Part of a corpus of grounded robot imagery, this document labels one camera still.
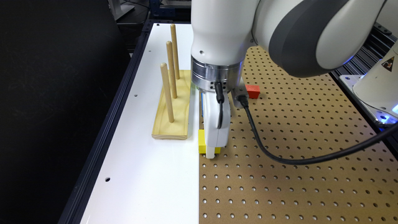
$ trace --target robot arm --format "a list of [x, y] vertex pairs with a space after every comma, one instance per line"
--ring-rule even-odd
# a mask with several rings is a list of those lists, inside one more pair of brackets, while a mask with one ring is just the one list
[[[193, 0], [192, 82], [205, 95], [207, 147], [223, 147], [228, 141], [227, 93], [237, 92], [234, 90], [241, 80], [248, 47], [260, 45], [293, 76], [332, 71], [363, 45], [385, 0], [364, 3], [363, 0]], [[222, 111], [216, 99], [216, 83], [221, 84], [225, 98]], [[218, 126], [220, 113], [223, 113], [221, 127]]]

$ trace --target white panel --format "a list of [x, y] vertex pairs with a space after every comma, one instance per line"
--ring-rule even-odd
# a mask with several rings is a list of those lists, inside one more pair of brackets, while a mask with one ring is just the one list
[[[180, 69], [190, 69], [191, 25], [176, 25]], [[170, 24], [154, 25], [81, 223], [198, 223], [198, 92], [188, 139], [152, 139]]]

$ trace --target blue light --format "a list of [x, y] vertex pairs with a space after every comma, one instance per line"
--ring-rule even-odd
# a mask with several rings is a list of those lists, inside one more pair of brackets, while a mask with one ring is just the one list
[[396, 105], [396, 106], [392, 109], [392, 112], [398, 114], [398, 105]]
[[344, 64], [347, 63], [347, 62], [349, 62], [351, 59], [353, 59], [354, 56], [355, 56], [355, 55], [351, 56], [346, 62], [344, 62]]
[[385, 122], [390, 118], [390, 116], [381, 116], [380, 118], [382, 122]]

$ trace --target wooden dowel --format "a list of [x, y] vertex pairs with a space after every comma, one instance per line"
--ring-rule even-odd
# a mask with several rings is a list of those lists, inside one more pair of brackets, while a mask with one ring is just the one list
[[174, 122], [173, 104], [172, 104], [172, 97], [170, 95], [169, 74], [167, 72], [166, 63], [160, 64], [160, 71], [162, 72], [163, 90], [164, 90], [164, 95], [166, 97], [167, 114], [169, 115], [169, 122], [173, 123]]
[[175, 24], [171, 24], [170, 28], [172, 30], [175, 78], [179, 80], [180, 79], [180, 66], [178, 65], [177, 33], [175, 31]]
[[177, 98], [177, 87], [175, 84], [175, 74], [174, 74], [174, 63], [173, 63], [173, 44], [170, 41], [166, 42], [167, 46], [167, 58], [169, 58], [169, 70], [170, 70], [170, 87], [172, 90], [172, 96], [174, 99]]

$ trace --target pegboard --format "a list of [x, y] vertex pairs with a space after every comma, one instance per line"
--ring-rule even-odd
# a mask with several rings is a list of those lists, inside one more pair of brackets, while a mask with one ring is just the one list
[[[329, 75], [295, 78], [260, 47], [244, 62], [249, 100], [263, 145], [300, 159], [362, 142], [374, 131]], [[244, 110], [231, 107], [228, 144], [200, 155], [199, 221], [206, 223], [398, 223], [398, 162], [383, 143], [308, 166], [269, 159]]]

